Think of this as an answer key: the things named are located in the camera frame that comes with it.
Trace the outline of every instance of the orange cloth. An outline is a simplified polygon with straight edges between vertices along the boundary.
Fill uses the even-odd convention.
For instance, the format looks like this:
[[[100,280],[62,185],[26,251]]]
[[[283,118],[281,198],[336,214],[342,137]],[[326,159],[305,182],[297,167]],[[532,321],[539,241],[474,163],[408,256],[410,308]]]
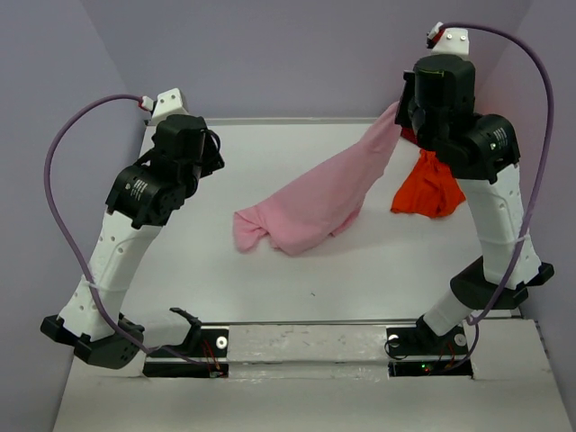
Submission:
[[[418,213],[431,219],[452,214],[465,200],[450,168],[433,151],[420,150],[414,169],[394,196],[394,213]]]

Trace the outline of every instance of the wall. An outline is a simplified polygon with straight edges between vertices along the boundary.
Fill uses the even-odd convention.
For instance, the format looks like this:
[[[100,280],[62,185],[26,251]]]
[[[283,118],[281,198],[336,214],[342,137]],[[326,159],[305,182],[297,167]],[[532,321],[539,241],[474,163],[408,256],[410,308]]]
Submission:
[[[375,116],[437,21],[514,31],[529,0],[82,0],[132,92],[207,117]],[[482,81],[504,41],[474,36]]]
[[[0,3],[0,430],[42,432],[52,430],[70,351],[39,326],[80,274],[45,203],[43,160],[72,113],[125,87],[77,0]],[[128,102],[97,110],[56,155],[57,201],[85,253],[106,191],[135,155],[137,111]]]
[[[572,0],[536,0],[517,34],[538,52],[553,81],[556,118],[552,149],[532,223],[538,254],[555,265],[556,276],[543,288],[531,290],[524,308],[539,320],[551,364],[564,402],[576,426],[576,348],[573,320],[576,305],[574,214],[576,213],[576,147],[573,144],[576,60],[573,59]],[[483,112],[500,113],[515,125],[522,153],[522,189],[527,195],[536,172],[545,121],[545,92],[531,61],[510,46],[489,77],[479,97]]]

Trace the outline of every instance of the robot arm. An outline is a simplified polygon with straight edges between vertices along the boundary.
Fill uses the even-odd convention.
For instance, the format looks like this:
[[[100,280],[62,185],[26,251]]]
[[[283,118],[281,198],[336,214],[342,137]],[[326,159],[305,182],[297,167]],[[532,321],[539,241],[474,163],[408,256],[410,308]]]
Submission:
[[[122,316],[122,303],[144,254],[172,212],[194,195],[200,178],[223,168],[224,162],[218,137],[202,117],[186,112],[177,89],[158,96],[151,124],[156,125],[154,147],[116,177],[90,267],[105,310],[119,317],[124,330],[139,341],[145,338],[149,346],[180,346],[197,339],[200,321],[174,309],[144,331]],[[137,353],[105,322],[83,276],[67,305],[58,316],[47,317],[40,329],[75,347],[75,355],[90,365],[120,368]]]
[[[418,145],[450,166],[472,212],[482,257],[452,279],[451,289],[404,341],[419,346],[419,352],[437,349],[473,310],[487,306],[509,266],[524,217],[514,128],[504,117],[473,111],[475,69],[467,61],[467,31],[438,31],[440,25],[428,34],[431,55],[404,74],[396,122],[413,129]],[[523,240],[507,289],[493,309],[515,309],[527,298],[528,286],[554,274],[540,261],[529,235]]]

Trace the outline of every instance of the gray wall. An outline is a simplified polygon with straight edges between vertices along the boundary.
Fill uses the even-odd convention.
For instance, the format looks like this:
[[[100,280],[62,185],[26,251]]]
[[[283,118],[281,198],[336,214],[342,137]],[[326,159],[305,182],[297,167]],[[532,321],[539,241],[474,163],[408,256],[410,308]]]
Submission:
[[[82,0],[132,92],[208,117],[375,116],[437,21],[514,31],[529,0]],[[474,36],[482,81],[505,43]]]
[[[573,0],[536,0],[518,30],[518,35],[541,55],[553,80],[556,97],[553,146],[532,223],[536,250],[542,259],[554,263],[556,276],[545,287],[531,290],[531,299],[524,311],[540,321],[573,427],[576,426],[574,16]],[[522,153],[523,193],[527,200],[542,147],[546,109],[541,79],[520,49],[512,46],[506,49],[482,89],[479,103],[485,113],[501,113],[516,127]]]
[[[46,150],[64,121],[125,90],[77,0],[0,2],[0,430],[51,430],[70,351],[39,332],[74,291],[77,263],[42,189]],[[134,156],[138,109],[117,103],[79,123],[57,154],[58,203],[85,253],[111,181]]]

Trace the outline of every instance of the pink cloth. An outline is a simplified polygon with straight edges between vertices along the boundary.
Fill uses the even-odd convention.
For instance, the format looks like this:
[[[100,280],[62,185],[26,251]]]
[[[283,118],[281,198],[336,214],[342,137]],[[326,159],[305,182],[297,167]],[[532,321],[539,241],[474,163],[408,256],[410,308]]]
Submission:
[[[393,103],[352,147],[301,175],[260,204],[234,213],[234,241],[248,252],[270,236],[294,256],[314,248],[356,219],[368,190],[384,174],[400,137]]]

